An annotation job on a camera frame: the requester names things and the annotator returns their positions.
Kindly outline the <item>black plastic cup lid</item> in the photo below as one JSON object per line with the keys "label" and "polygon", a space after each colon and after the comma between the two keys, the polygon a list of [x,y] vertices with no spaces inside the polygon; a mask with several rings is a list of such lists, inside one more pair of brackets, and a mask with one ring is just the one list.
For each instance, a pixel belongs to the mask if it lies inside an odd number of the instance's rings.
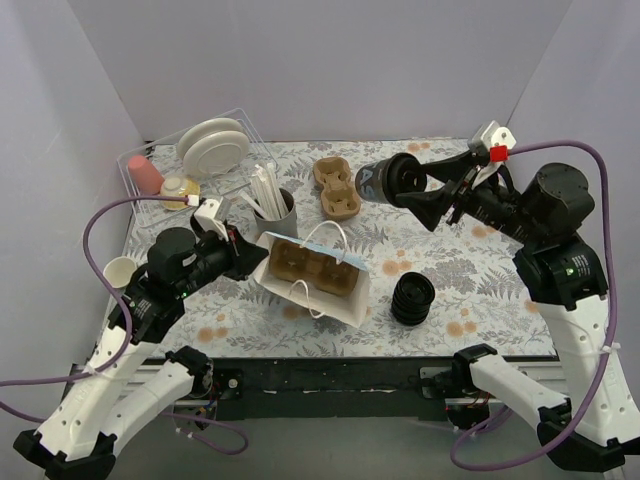
{"label": "black plastic cup lid", "polygon": [[407,152],[397,153],[386,161],[381,179],[387,202],[396,207],[399,195],[424,192],[428,183],[422,164]]}

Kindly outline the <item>light blue paper bag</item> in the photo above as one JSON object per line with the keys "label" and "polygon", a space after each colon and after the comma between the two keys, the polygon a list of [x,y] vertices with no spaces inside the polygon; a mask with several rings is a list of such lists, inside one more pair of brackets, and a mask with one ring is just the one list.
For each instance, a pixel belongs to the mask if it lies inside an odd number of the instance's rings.
{"label": "light blue paper bag", "polygon": [[[342,238],[340,248],[333,249],[315,242],[316,232],[326,228],[333,228],[340,234]],[[360,272],[354,290],[345,297],[339,297],[309,286],[303,280],[291,283],[275,278],[269,272],[269,259],[272,244],[277,239],[288,240],[300,247],[306,247],[307,249],[333,256],[338,264],[346,262],[357,267]],[[346,233],[337,222],[331,220],[323,221],[316,225],[314,230],[303,239],[265,231],[260,235],[258,245],[266,248],[269,251],[269,256],[261,262],[253,273],[253,279],[257,284],[270,293],[305,308],[315,319],[329,317],[354,328],[358,328],[363,324],[371,286],[370,274],[360,258],[348,253]]]}

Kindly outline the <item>brown cardboard cup carrier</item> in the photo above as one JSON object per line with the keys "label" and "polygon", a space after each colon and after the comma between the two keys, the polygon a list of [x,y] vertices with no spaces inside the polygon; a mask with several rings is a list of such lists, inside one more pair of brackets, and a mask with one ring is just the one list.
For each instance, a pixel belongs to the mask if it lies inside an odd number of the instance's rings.
{"label": "brown cardboard cup carrier", "polygon": [[360,270],[346,262],[338,264],[328,254],[277,239],[271,247],[269,272],[279,280],[303,280],[320,291],[345,297],[354,290]]}

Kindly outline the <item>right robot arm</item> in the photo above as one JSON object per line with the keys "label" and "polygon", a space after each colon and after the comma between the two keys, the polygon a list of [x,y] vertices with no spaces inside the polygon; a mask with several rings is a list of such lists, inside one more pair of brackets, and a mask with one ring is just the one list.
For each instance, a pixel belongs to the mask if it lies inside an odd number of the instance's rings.
{"label": "right robot arm", "polygon": [[608,472],[638,453],[639,411],[614,346],[612,262],[578,232],[595,202],[584,174],[563,163],[542,166],[517,190],[508,155],[495,147],[423,164],[399,153],[358,190],[409,210],[429,230],[469,215],[519,243],[516,271],[548,327],[568,391],[542,386],[486,344],[455,353],[453,387],[464,397],[483,391],[499,399],[534,429],[557,467]]}

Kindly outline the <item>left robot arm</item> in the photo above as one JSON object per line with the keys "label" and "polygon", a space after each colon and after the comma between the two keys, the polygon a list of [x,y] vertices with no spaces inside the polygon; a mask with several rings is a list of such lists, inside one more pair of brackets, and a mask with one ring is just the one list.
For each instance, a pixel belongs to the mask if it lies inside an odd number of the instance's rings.
{"label": "left robot arm", "polygon": [[205,398],[213,367],[202,352],[183,347],[166,355],[161,370],[127,397],[129,379],[184,315],[186,298],[224,276],[243,281],[267,257],[230,226],[228,236],[162,231],[147,261],[132,276],[109,316],[79,379],[54,413],[21,432],[14,449],[49,479],[105,479],[116,457],[141,428],[171,402]]}

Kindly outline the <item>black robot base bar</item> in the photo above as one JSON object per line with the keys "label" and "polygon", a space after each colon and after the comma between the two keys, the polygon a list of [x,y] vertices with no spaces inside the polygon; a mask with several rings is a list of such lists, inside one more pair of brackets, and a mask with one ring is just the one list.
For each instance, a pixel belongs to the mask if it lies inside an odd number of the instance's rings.
{"label": "black robot base bar", "polygon": [[451,374],[450,357],[215,358],[217,418],[418,417],[483,402]]}

